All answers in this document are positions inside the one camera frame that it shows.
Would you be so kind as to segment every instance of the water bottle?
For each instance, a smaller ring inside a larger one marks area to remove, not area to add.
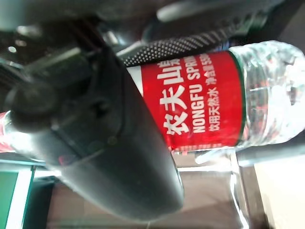
[[[305,128],[305,57],[287,43],[128,70],[173,151],[282,143]]]

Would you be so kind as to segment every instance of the water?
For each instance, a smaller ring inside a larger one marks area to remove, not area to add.
[[[269,41],[229,49],[244,75],[246,121],[238,147],[288,141],[305,128],[305,57]]]

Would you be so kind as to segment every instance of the green label stripe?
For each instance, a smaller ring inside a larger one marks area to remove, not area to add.
[[[0,229],[5,229],[18,173],[0,172]]]
[[[241,88],[241,93],[242,93],[242,120],[241,120],[242,123],[241,123],[241,128],[240,128],[240,131],[239,131],[239,136],[238,136],[238,139],[237,139],[237,142],[236,142],[236,145],[235,145],[235,146],[237,146],[240,143],[240,141],[242,140],[243,133],[244,133],[244,125],[245,125],[245,122],[246,122],[246,96],[245,96],[245,87],[244,87],[244,74],[243,74],[243,71],[242,71],[242,68],[241,68],[241,64],[239,63],[236,56],[231,51],[228,51],[228,53],[232,57],[232,59],[235,63],[235,66],[238,70],[239,83],[240,83],[240,88]]]

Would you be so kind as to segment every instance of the bottle label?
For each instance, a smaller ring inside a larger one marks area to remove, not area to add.
[[[235,146],[244,129],[243,76],[230,52],[141,66],[144,100],[171,150]]]

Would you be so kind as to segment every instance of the green surface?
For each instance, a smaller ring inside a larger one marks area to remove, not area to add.
[[[5,229],[18,173],[0,172],[0,229]]]

